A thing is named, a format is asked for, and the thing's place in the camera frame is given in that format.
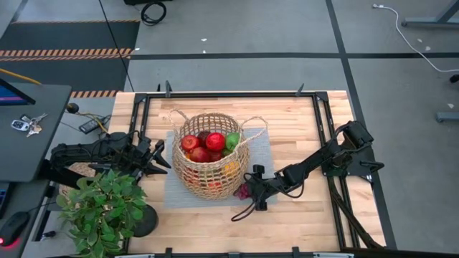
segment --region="wooden table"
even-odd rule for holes
[[[329,91],[328,97],[335,127],[353,120],[345,91]],[[133,99],[134,93],[116,95],[110,131],[128,132]],[[154,99],[150,102],[146,127],[146,136],[153,142],[166,139],[166,132],[171,130],[166,117],[172,108],[179,108],[189,117],[222,112],[240,122],[253,115],[263,116],[269,122],[275,169],[302,161],[321,147],[312,101],[305,97]],[[183,121],[178,115],[174,120]],[[262,123],[254,120],[247,127],[259,128]],[[167,247],[172,247],[174,253],[291,252],[294,246],[302,252],[339,250],[328,186],[320,169],[310,174],[305,193],[299,199],[278,194],[278,203],[269,205],[268,211],[256,211],[239,222],[230,219],[246,206],[164,208],[165,178],[151,176],[140,182],[148,195],[147,202],[158,212],[159,225],[144,238],[132,238],[130,253],[164,253]],[[354,214],[374,240],[384,245],[370,184],[352,176],[347,182]],[[346,243],[350,246],[348,224],[341,217]]]

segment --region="orange striped tape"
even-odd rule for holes
[[[98,23],[98,22],[105,22],[105,20],[94,20],[94,21],[14,21],[11,24],[42,24],[42,23]],[[138,19],[119,19],[119,20],[111,20],[108,22],[140,22]]]
[[[0,50],[1,61],[36,61],[36,60],[76,60],[131,58],[134,50],[118,49],[31,49],[31,50]]]
[[[115,97],[122,90],[83,90],[73,91],[70,97]]]

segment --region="gray mat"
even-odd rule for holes
[[[250,128],[244,130],[246,138],[260,132],[262,128]],[[252,203],[252,199],[239,200],[237,197],[231,196],[222,201],[208,201],[201,199],[192,194],[181,183],[174,171],[172,163],[172,143],[174,142],[174,132],[167,132],[166,138],[166,160],[172,165],[172,169],[168,169],[166,177],[166,185],[164,190],[164,206],[166,208],[191,208],[191,207],[210,207],[210,206],[238,206],[248,205]],[[249,142],[250,161],[247,169],[248,173],[252,173],[252,166],[260,164],[265,167],[263,178],[272,178],[274,176],[273,157],[270,151],[270,141],[268,132],[263,133],[260,137]],[[269,204],[277,203],[276,196],[270,197],[267,202]]]

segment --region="black floor mat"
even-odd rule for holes
[[[136,45],[139,23],[111,22],[110,25],[125,56]],[[112,92],[124,90],[126,80],[117,52],[105,22],[13,23],[0,39],[0,67],[44,84],[70,85],[75,92]],[[123,60],[128,66],[128,58]]]

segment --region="wicker basket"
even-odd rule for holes
[[[185,123],[178,128],[172,120],[171,114],[179,113],[185,118]],[[261,119],[266,128],[257,135],[245,138],[242,126],[252,119]],[[196,196],[208,200],[222,200],[231,196],[242,183],[243,175],[249,165],[248,141],[255,139],[266,131],[268,123],[261,117],[255,116],[239,124],[234,118],[222,113],[204,113],[189,118],[182,111],[169,111],[169,120],[174,128],[174,143],[172,163],[180,181]],[[207,130],[212,133],[238,132],[239,144],[235,150],[223,159],[211,163],[196,163],[190,161],[181,148],[181,139],[185,135],[198,135]]]

